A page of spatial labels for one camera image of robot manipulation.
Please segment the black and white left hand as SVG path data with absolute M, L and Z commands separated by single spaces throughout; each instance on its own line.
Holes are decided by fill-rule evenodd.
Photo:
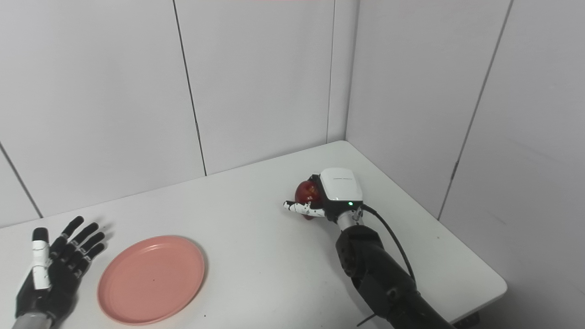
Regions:
M 15 329 L 49 329 L 71 314 L 82 277 L 105 249 L 98 223 L 74 234 L 84 221 L 75 217 L 53 242 L 48 229 L 34 229 L 33 265 L 16 296 Z

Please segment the black and white right hand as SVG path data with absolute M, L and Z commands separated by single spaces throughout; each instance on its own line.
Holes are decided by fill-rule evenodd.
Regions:
M 343 230 L 362 224 L 363 192 L 353 171 L 330 167 L 299 183 L 295 199 L 283 206 L 306 218 L 326 218 Z

